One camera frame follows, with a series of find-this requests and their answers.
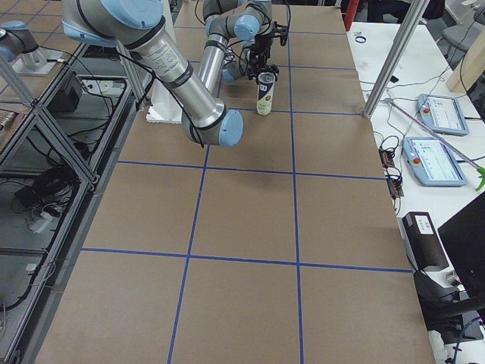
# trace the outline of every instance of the metal shelf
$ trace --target metal shelf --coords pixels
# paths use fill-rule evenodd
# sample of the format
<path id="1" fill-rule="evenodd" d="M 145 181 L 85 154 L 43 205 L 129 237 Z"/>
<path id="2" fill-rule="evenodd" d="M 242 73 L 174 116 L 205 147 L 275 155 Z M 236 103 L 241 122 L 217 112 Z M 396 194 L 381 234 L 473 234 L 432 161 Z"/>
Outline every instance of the metal shelf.
<path id="1" fill-rule="evenodd" d="M 80 58 L 85 49 L 82 46 L 74 54 Z M 0 297 L 5 297 L 9 305 L 27 292 L 21 304 L 8 312 L 5 333 L 0 332 L 0 362 L 13 359 L 19 347 L 23 351 L 28 350 L 31 343 L 27 337 L 31 337 L 38 326 L 40 330 L 45 327 L 45 322 L 38 325 L 36 321 L 42 318 L 44 310 L 51 312 L 52 308 L 45 306 L 47 303 L 44 301 L 38 305 L 38 300 L 49 291 L 45 287 L 47 281 L 56 282 L 59 277 L 67 279 L 68 275 L 62 271 L 66 269 L 63 262 L 55 263 L 58 254 L 63 249 L 69 249 L 73 241 L 79 243 L 80 240 L 72 236 L 76 236 L 78 230 L 87 229 L 86 226 L 78 226 L 79 221 L 84 221 L 82 217 L 86 210 L 92 211 L 94 202 L 91 201 L 97 201 L 95 196 L 102 193 L 99 189 L 104 188 L 106 176 L 111 173 L 115 163 L 111 149 L 121 135 L 124 137 L 127 134 L 129 128 L 125 124 L 130 124 L 136 112 L 131 82 L 128 82 L 119 62 L 107 58 L 83 59 L 82 62 L 92 67 L 92 74 L 86 75 L 83 67 L 76 65 L 77 59 L 71 58 L 70 65 L 60 69 L 45 92 L 35 99 L 10 65 L 0 59 L 0 76 L 9 82 L 27 105 L 32 105 L 12 138 L 0 151 Z M 108 84 L 103 89 L 103 95 L 111 97 L 116 105 L 114 110 L 110 110 L 110 120 L 105 100 L 88 93 L 82 94 L 74 112 L 52 115 L 47 111 L 47 104 L 55 97 L 63 77 L 69 75 L 71 70 L 75 70 L 85 82 L 95 75 L 96 79 L 102 80 L 103 86 Z M 87 160 L 74 147 L 75 141 L 89 145 L 92 154 Z M 69 209 L 41 234 L 35 234 L 29 229 L 29 223 L 39 211 L 25 209 L 15 199 L 14 193 L 22 187 L 20 184 L 2 182 L 14 178 L 17 182 L 31 185 L 37 176 L 55 165 L 45 155 L 68 166 L 77 176 L 79 185 L 71 192 Z M 30 282 L 26 271 L 29 263 L 40 267 L 33 282 Z"/>

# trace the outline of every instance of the blue tape grid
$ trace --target blue tape grid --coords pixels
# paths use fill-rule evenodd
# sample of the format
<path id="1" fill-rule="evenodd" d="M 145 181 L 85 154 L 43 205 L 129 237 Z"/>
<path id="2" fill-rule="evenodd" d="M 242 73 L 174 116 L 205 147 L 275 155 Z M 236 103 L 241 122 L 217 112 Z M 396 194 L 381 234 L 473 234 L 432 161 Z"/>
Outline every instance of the blue tape grid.
<path id="1" fill-rule="evenodd" d="M 32 15 L 32 14 L 17 14 L 17 13 L 11 13 L 9 12 L 11 9 L 13 9 L 15 7 L 15 5 L 17 5 L 21 0 L 17 0 L 5 13 L 0 13 L 0 22 L 2 22 L 2 17 L 6 14 L 10 14 L 10 15 L 21 15 L 21 16 L 26 16 L 26 15 Z M 40 15 L 40 12 L 42 10 L 45 9 L 45 7 L 49 5 L 49 2 L 45 2 L 44 6 L 42 6 L 39 11 L 37 11 L 30 19 L 29 21 L 27 21 L 27 25 L 29 25 L 30 21 L 32 21 L 37 15 Z M 46 16 L 46 17 L 59 17 L 59 15 L 49 15 L 49 14 L 43 14 L 42 16 Z M 51 38 L 52 35 L 56 34 L 59 27 L 62 25 L 62 23 L 59 23 L 59 25 L 56 26 L 56 28 L 54 29 L 54 31 L 52 32 L 36 32 L 36 31 L 33 31 L 34 33 L 34 36 L 35 36 L 35 33 L 39 33 L 39 34 L 48 34 L 48 37 L 45 38 L 45 40 L 40 44 L 41 46 L 45 45 L 47 43 L 47 41 Z M 2 94 L 5 92 L 5 90 L 8 88 L 8 85 L 5 86 L 2 91 L 0 91 L 0 96 L 2 96 Z M 2 101 L 0 100 L 1 103 L 4 103 L 4 104 L 18 104 L 19 102 L 6 102 L 6 101 Z"/>
<path id="2" fill-rule="evenodd" d="M 20 0 L 17 0 L 14 5 L 10 9 L 12 9 Z M 36 32 L 36 33 L 47 33 L 49 34 L 47 39 L 42 43 L 45 44 L 49 40 L 49 38 L 55 34 L 60 27 L 60 24 L 56 27 L 54 32 Z M 176 28 L 187 28 L 187 29 L 204 29 L 203 27 L 176 27 Z M 324 34 L 324 35 L 331 35 L 331 36 L 345 36 L 345 33 L 323 33 L 323 32 L 299 32 L 299 31 L 292 31 L 291 33 L 302 33 L 302 34 Z M 197 197 L 196 208 L 194 211 L 194 218 L 192 222 L 192 230 L 189 239 L 189 247 L 187 250 L 187 254 L 176 254 L 176 253 L 162 253 L 162 252 L 148 252 L 148 251 L 135 251 L 135 250 L 122 250 L 122 249 L 102 249 L 102 248 L 91 248 L 86 247 L 83 248 L 82 251 L 85 252 L 97 252 L 97 253 L 120 253 L 120 254 L 134 254 L 134 255 L 146 255 L 146 256 L 166 256 L 172 258 L 179 258 L 185 259 L 185 266 L 183 270 L 183 279 L 182 284 L 180 287 L 179 299 L 177 303 L 177 311 L 174 320 L 174 327 L 171 335 L 171 345 L 168 354 L 167 364 L 171 364 L 174 347 L 175 347 L 175 340 L 177 336 L 177 329 L 178 323 L 180 319 L 180 312 L 183 305 L 183 295 L 186 286 L 186 279 L 189 272 L 189 263 L 190 259 L 202 259 L 202 260 L 213 260 L 213 261 L 225 261 L 225 262 L 245 262 L 245 263 L 256 263 L 256 264 L 267 264 L 267 265 L 287 265 L 287 266 L 294 266 L 296 268 L 296 280 L 297 280 L 297 293 L 298 293 L 298 316 L 299 316 L 299 349 L 300 349 L 300 364 L 304 364 L 305 356 L 304 356 L 304 337 L 303 337 L 303 307 L 302 307 L 302 283 L 301 283 L 301 267 L 312 267 L 312 268 L 330 268 L 330 269 L 347 269 L 347 270 L 359 270 L 359 271 L 381 271 L 381 272 L 390 272 L 390 273 L 411 273 L 411 270 L 408 269 L 397 269 L 397 268 L 378 268 L 378 267 L 364 267 L 364 266 L 349 266 L 349 265 L 330 265 L 330 264 L 319 264 L 319 263 L 309 263 L 309 262 L 301 262 L 300 260 L 300 252 L 299 252 L 299 220 L 298 220 L 298 196 L 297 196 L 297 179 L 296 176 L 298 175 L 308 175 L 308 176 L 315 176 L 315 177 L 338 177 L 338 178 L 356 178 L 356 179 L 367 179 L 367 180 L 385 180 L 385 178 L 380 177 L 365 177 L 365 176 L 352 176 L 352 175 L 335 175 L 335 174 L 314 174 L 314 173 L 305 173 L 305 172 L 297 172 L 296 171 L 296 155 L 295 155 L 295 140 L 294 140 L 294 123 L 293 123 L 293 115 L 294 114 L 317 114 L 317 115 L 348 115 L 348 116 L 358 116 L 358 113 L 338 113 L 338 112 L 306 112 L 306 111 L 293 111 L 293 95 L 292 95 L 292 76 L 291 70 L 292 68 L 308 68 L 308 69 L 329 69 L 329 70 L 344 70 L 344 71 L 354 71 L 353 68 L 343 68 L 343 67 L 299 67 L 299 66 L 291 66 L 290 62 L 290 39 L 288 42 L 288 59 L 289 64 L 288 66 L 281 66 L 281 67 L 288 67 L 289 70 L 289 101 L 290 101 L 290 110 L 289 111 L 273 111 L 273 112 L 281 112 L 281 113 L 289 113 L 290 120 L 291 120 L 291 140 L 292 140 L 292 171 L 264 171 L 264 170 L 244 170 L 238 168 L 222 168 L 222 167 L 209 167 L 208 164 L 208 157 L 210 152 L 210 147 L 207 148 L 205 153 L 205 160 L 203 166 L 197 165 L 172 165 L 172 164 L 164 164 L 164 163 L 151 163 L 151 162 L 135 162 L 135 161 L 119 161 L 121 164 L 135 164 L 135 165 L 157 165 L 162 167 L 175 167 L 175 168 L 195 168 L 201 169 L 202 175 L 200 180 L 199 186 L 199 194 Z M 6 87 L 0 92 L 0 95 L 5 91 Z M 255 111 L 255 109 L 245 109 L 240 108 L 239 110 L 246 110 L 246 111 Z M 221 170 L 221 171 L 240 171 L 240 172 L 252 172 L 252 173 L 270 173 L 270 174 L 291 174 L 293 176 L 293 206 L 294 206 L 294 215 L 295 215 L 295 249 L 296 249 L 296 261 L 295 262 L 288 262 L 288 261 L 276 261 L 276 260 L 265 260 L 265 259 L 244 259 L 244 258 L 235 258 L 235 257 L 220 257 L 220 256 L 200 256 L 200 255 L 192 255 L 192 243 L 194 239 L 194 235 L 196 232 L 197 220 L 199 215 L 199 207 L 202 200 L 202 192 L 204 188 L 205 182 L 205 175 L 207 170 Z"/>
<path id="3" fill-rule="evenodd" d="M 151 252 L 147 250 L 128 250 L 128 249 L 108 249 L 108 248 L 93 248 L 90 246 L 81 249 L 84 252 L 92 253 L 111 253 L 111 254 L 127 254 L 132 256 L 164 256 L 167 258 L 179 258 L 179 259 L 198 259 L 198 260 L 214 260 L 217 262 L 240 262 L 240 263 L 255 263 L 266 265 L 288 265 L 296 267 L 297 262 L 291 262 L 286 260 L 270 260 L 270 259 L 250 259 L 250 258 L 238 258 L 233 256 L 202 256 L 202 255 L 187 255 L 180 253 L 166 253 L 166 252 Z M 386 273 L 412 273 L 411 269 L 400 268 L 381 268 L 381 267 L 364 267 L 359 265 L 338 265 L 338 264 L 324 264 L 324 263 L 310 263 L 300 262 L 301 267 L 310 268 L 327 268 L 327 269 L 342 269 L 350 271 L 381 271 Z"/>
<path id="4" fill-rule="evenodd" d="M 288 13 L 286 13 L 286 21 L 288 22 Z M 300 263 L 300 242 L 299 242 L 299 222 L 298 222 L 298 191 L 296 189 L 296 154 L 295 154 L 295 128 L 293 123 L 293 88 L 291 82 L 291 36 L 287 41 L 288 51 L 288 82 L 289 82 L 289 110 L 290 110 L 290 125 L 291 125 L 291 155 L 293 166 L 293 210 L 295 212 L 295 249 L 296 249 L 296 284 L 298 294 L 298 328 L 299 328 L 299 344 L 300 344 L 300 364 L 305 363 L 305 346 L 303 344 L 303 308 L 302 308 L 302 270 Z"/>

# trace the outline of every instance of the green object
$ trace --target green object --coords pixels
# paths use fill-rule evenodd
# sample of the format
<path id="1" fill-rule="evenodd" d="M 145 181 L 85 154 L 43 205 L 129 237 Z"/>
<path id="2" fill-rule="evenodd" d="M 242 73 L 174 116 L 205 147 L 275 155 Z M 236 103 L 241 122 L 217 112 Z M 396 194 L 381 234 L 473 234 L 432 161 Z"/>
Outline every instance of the green object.
<path id="1" fill-rule="evenodd" d="M 477 191 L 480 191 L 482 189 L 482 187 L 485 186 L 485 168 L 484 167 L 478 167 L 477 172 L 480 173 L 480 178 L 482 179 L 482 181 L 480 182 L 480 184 L 477 187 Z"/>

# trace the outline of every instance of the blue joint cap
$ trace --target blue joint cap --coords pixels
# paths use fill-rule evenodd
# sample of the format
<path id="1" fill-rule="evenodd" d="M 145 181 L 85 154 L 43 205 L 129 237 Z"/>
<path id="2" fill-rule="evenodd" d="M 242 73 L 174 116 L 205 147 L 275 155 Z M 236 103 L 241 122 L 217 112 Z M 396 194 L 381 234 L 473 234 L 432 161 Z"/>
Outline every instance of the blue joint cap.
<path id="1" fill-rule="evenodd" d="M 225 83 L 232 83 L 235 81 L 233 75 L 226 69 L 222 70 L 222 79 Z"/>
<path id="2" fill-rule="evenodd" d="M 5 59 L 6 62 L 12 62 L 16 57 L 15 54 L 11 52 L 10 49 L 6 49 L 0 45 L 0 57 Z"/>
<path id="3" fill-rule="evenodd" d="M 70 25 L 65 21 L 62 21 L 62 25 L 64 26 L 64 33 L 66 36 L 78 42 L 88 43 L 100 47 L 116 48 L 116 39 L 103 38 L 97 34 L 92 34 Z"/>
<path id="4" fill-rule="evenodd" d="M 258 19 L 252 15 L 243 15 L 234 24 L 234 33 L 239 39 L 251 40 L 259 32 L 259 22 Z"/>
<path id="5" fill-rule="evenodd" d="M 220 146 L 235 146 L 243 136 L 243 116 L 237 110 L 229 110 L 221 122 L 219 130 Z"/>
<path id="6" fill-rule="evenodd" d="M 133 29 L 151 29 L 164 13 L 160 0 L 101 0 L 116 20 Z"/>
<path id="7" fill-rule="evenodd" d="M 211 34 L 211 25 L 212 25 L 212 22 L 214 21 L 214 19 L 215 19 L 215 17 L 213 17 L 212 19 L 210 19 L 210 21 L 205 23 L 205 35 L 206 36 L 209 36 L 209 34 Z"/>
<path id="8" fill-rule="evenodd" d="M 20 20 L 11 20 L 5 21 L 3 24 L 0 24 L 0 27 L 5 30 L 27 30 L 27 25 Z"/>

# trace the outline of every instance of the blue tape line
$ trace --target blue tape line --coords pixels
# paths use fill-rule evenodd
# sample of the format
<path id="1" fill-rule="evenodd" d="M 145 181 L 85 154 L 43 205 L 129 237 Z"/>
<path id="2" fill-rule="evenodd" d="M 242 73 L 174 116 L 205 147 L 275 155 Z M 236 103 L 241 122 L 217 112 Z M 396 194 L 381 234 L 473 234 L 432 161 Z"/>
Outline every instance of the blue tape line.
<path id="1" fill-rule="evenodd" d="M 358 112 L 292 111 L 293 114 L 361 116 Z"/>
<path id="2" fill-rule="evenodd" d="M 50 36 L 48 36 L 47 38 L 45 38 L 45 41 L 42 42 L 42 45 L 45 45 L 49 39 L 51 39 L 51 36 L 53 36 L 54 34 L 56 34 L 57 30 L 59 29 L 59 27 L 62 25 L 62 23 L 60 23 L 59 25 L 57 25 L 57 27 L 54 29 L 54 31 L 51 33 Z"/>
<path id="3" fill-rule="evenodd" d="M 365 177 L 365 176 L 347 176 L 344 174 L 320 174 L 320 173 L 308 173 L 308 172 L 296 172 L 299 176 L 312 176 L 312 177 L 331 177 L 331 178 L 352 178 L 356 180 L 386 180 L 385 177 Z"/>
<path id="4" fill-rule="evenodd" d="M 175 337 L 177 336 L 177 329 L 178 329 L 179 318 L 180 318 L 180 310 L 182 309 L 182 302 L 183 302 L 183 292 L 185 291 L 185 286 L 186 286 L 186 281 L 187 281 L 187 273 L 189 271 L 190 253 L 192 252 L 192 244 L 193 244 L 193 241 L 194 241 L 194 236 L 196 234 L 196 226 L 197 226 L 197 218 L 199 216 L 200 201 L 201 201 L 201 198 L 202 198 L 202 191 L 204 189 L 204 180 L 205 180 L 205 172 L 206 172 L 205 167 L 207 166 L 207 160 L 208 160 L 208 157 L 209 157 L 210 149 L 211 149 L 211 147 L 208 146 L 207 152 L 205 153 L 204 168 L 202 169 L 202 176 L 201 176 L 201 179 L 200 179 L 200 187 L 199 187 L 199 195 L 197 197 L 196 210 L 194 212 L 194 220 L 193 220 L 193 223 L 192 223 L 192 230 L 190 231 L 189 249 L 187 250 L 185 267 L 183 269 L 182 285 L 180 287 L 179 300 L 178 300 L 178 304 L 177 304 L 177 311 L 175 313 L 174 328 L 173 328 L 173 331 L 172 331 L 172 338 L 171 338 L 171 342 L 170 342 L 170 349 L 169 349 L 169 352 L 168 352 L 167 364 L 171 364 L 172 356 L 174 354 Z"/>
<path id="5" fill-rule="evenodd" d="M 20 0 L 17 0 L 17 1 L 16 1 L 16 2 L 15 2 L 15 3 L 14 3 L 12 6 L 11 6 L 11 7 L 9 7 L 9 8 L 7 9 L 7 11 L 6 11 L 5 13 L 0 14 L 0 17 L 3 17 L 5 14 L 11 14 L 11 13 L 10 13 L 10 10 L 12 10 L 13 8 L 15 8 L 15 6 L 16 6 L 16 5 L 17 5 L 19 2 L 20 2 Z"/>
<path id="6" fill-rule="evenodd" d="M 41 16 L 41 17 L 62 17 L 62 15 L 55 15 L 55 14 L 40 14 L 40 12 L 41 12 L 42 10 L 44 10 L 44 8 L 40 9 L 40 10 L 39 10 L 39 11 L 38 11 L 36 14 L 34 14 L 34 15 L 32 15 L 32 14 L 21 14 L 21 13 L 9 13 L 8 11 L 7 11 L 7 12 L 8 12 L 8 15 L 20 15 L 20 16 L 23 16 L 23 17 L 24 17 L 24 16 L 26 16 L 26 15 L 27 15 L 27 16 L 28 16 L 28 15 L 30 15 L 30 16 L 34 16 L 34 17 L 35 17 L 36 15 L 39 15 L 39 16 Z"/>
<path id="7" fill-rule="evenodd" d="M 293 211 L 295 213 L 295 254 L 296 254 L 296 286 L 298 294 L 298 328 L 299 328 L 299 350 L 300 364 L 305 364 L 305 345 L 303 341 L 303 305 L 302 305 L 302 272 L 300 269 L 300 242 L 299 242 L 299 220 L 298 220 L 298 191 L 296 186 L 296 153 L 295 153 L 295 128 L 293 122 L 293 88 L 291 79 L 291 39 L 288 39 L 288 83 L 289 83 L 289 110 L 291 125 L 291 156 L 293 166 Z"/>
<path id="8" fill-rule="evenodd" d="M 241 262 L 241 263 L 297 266 L 296 262 L 285 262 L 283 260 L 248 259 L 248 258 L 232 258 L 232 257 L 226 257 L 226 256 L 200 256 L 200 255 L 190 256 L 190 258 L 201 259 L 201 260 L 215 260 L 219 262 Z"/>
<path id="9" fill-rule="evenodd" d="M 0 104 L 24 105 L 23 102 L 18 102 L 18 101 L 4 101 L 4 100 L 0 100 Z"/>
<path id="10" fill-rule="evenodd" d="M 354 176 L 347 174 L 327 174 L 327 173 L 311 173 L 311 172 L 293 172 L 293 171 L 267 171 L 264 169 L 242 169 L 231 167 L 211 167 L 201 165 L 173 165 L 170 163 L 156 163 L 156 162 L 137 162 L 137 161 L 118 161 L 124 165 L 152 165 L 157 167 L 172 167 L 172 168 L 192 168 L 192 169 L 208 169 L 212 171 L 235 171 L 235 172 L 252 172 L 252 173 L 266 173 L 266 174 L 285 174 L 296 176 L 311 176 L 311 177 L 329 177 L 329 178 L 352 178 L 356 180 L 386 180 L 385 177 L 368 177 L 368 176 Z"/>
<path id="11" fill-rule="evenodd" d="M 328 32 L 304 32 L 301 30 L 290 30 L 290 33 L 296 34 L 323 34 L 325 36 L 346 36 L 346 33 L 328 33 Z"/>
<path id="12" fill-rule="evenodd" d="M 252 172 L 252 173 L 267 173 L 267 174 L 293 174 L 292 172 L 285 172 L 285 171 L 266 171 L 260 169 L 241 169 L 241 168 L 226 168 L 226 167 L 207 167 L 207 169 L 211 169 L 214 171 L 237 171 L 237 172 Z"/>
<path id="13" fill-rule="evenodd" d="M 172 165 L 171 163 L 157 163 L 157 162 L 138 162 L 138 161 L 117 161 L 122 165 L 154 165 L 158 167 L 175 167 L 175 168 L 194 168 L 203 169 L 202 165 Z"/>
<path id="14" fill-rule="evenodd" d="M 335 71 L 356 71 L 355 68 L 347 67 L 318 67 L 318 66 L 289 66 L 290 68 L 302 68 L 307 70 L 335 70 Z"/>
<path id="15" fill-rule="evenodd" d="M 187 25 L 187 26 L 174 25 L 174 29 L 203 29 L 203 30 L 205 30 L 205 27 L 191 27 L 190 25 Z"/>
<path id="16" fill-rule="evenodd" d="M 94 248 L 83 247 L 81 249 L 84 252 L 92 253 L 113 253 L 113 254 L 127 254 L 131 256 L 165 256 L 168 258 L 181 258 L 187 259 L 199 259 L 199 260 L 212 260 L 216 262 L 241 262 L 241 263 L 254 263 L 254 264 L 266 264 L 266 265 L 289 265 L 296 267 L 309 268 L 325 268 L 325 269 L 343 269 L 352 271 L 381 271 L 387 273 L 412 273 L 410 269 L 401 268 L 381 268 L 381 267 L 364 267 L 360 265 L 337 265 L 337 264 L 324 264 L 324 263 L 308 263 L 308 262 L 289 262 L 284 260 L 271 260 L 271 259 L 252 259 L 252 258 L 237 258 L 230 256 L 204 256 L 204 255 L 187 255 L 181 253 L 165 253 L 165 252 L 152 252 L 147 250 L 128 250 L 128 249 L 109 249 L 109 248 Z"/>
<path id="17" fill-rule="evenodd" d="M 334 265 L 334 264 L 319 264 L 319 263 L 300 263 L 300 265 L 302 267 L 346 269 L 346 270 L 352 270 L 352 271 L 385 271 L 387 273 L 412 273 L 411 269 L 400 269 L 400 268 L 361 267 L 358 265 Z"/>
<path id="18" fill-rule="evenodd" d="M 187 254 L 177 254 L 177 253 L 163 253 L 163 252 L 149 252 L 141 250 L 125 250 L 125 249 L 106 249 L 106 248 L 82 248 L 84 252 L 95 252 L 95 253 L 116 253 L 116 254 L 129 254 L 132 256 L 167 256 L 170 258 L 186 258 Z"/>
<path id="19" fill-rule="evenodd" d="M 233 108 L 240 111 L 256 111 L 255 108 Z M 282 112 L 284 114 L 312 114 L 312 115 L 344 115 L 361 116 L 358 112 L 333 112 L 333 111 L 295 111 L 295 110 L 271 110 L 271 112 Z"/>

